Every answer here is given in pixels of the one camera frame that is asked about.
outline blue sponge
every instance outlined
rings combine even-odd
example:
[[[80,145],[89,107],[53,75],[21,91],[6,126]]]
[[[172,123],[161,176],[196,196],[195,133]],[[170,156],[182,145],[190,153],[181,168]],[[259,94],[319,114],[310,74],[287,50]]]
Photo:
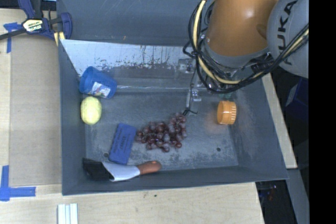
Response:
[[[127,164],[136,132],[135,127],[119,123],[109,155],[111,162]]]

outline lemon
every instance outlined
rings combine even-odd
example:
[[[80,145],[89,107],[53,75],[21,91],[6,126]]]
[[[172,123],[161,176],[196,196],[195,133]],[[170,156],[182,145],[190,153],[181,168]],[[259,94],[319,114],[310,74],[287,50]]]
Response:
[[[101,117],[101,103],[99,99],[93,96],[86,97],[80,105],[80,115],[86,124],[96,124]]]

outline orange bottle cap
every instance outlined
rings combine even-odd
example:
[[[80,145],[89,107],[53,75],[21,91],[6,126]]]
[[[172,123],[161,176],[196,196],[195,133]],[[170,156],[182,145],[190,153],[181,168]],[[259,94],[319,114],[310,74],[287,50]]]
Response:
[[[219,124],[234,124],[237,116],[235,102],[220,101],[217,108],[217,121]]]

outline clamp handle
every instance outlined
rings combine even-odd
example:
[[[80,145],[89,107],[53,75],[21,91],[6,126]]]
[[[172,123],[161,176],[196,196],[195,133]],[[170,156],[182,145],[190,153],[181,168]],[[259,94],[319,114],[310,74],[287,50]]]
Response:
[[[42,0],[17,0],[20,8],[27,15],[27,19],[41,19],[43,12],[41,10]]]
[[[18,4],[20,6],[20,9],[22,9],[25,14],[27,15],[27,19],[32,19],[35,16],[35,11],[33,9],[32,3],[30,0],[17,0]]]

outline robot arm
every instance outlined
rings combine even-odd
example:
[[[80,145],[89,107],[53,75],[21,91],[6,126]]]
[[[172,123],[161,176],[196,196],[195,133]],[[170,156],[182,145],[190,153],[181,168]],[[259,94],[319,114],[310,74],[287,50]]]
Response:
[[[233,92],[279,65],[308,77],[308,0],[213,0],[203,33],[207,1],[191,17],[189,55],[211,92]]]

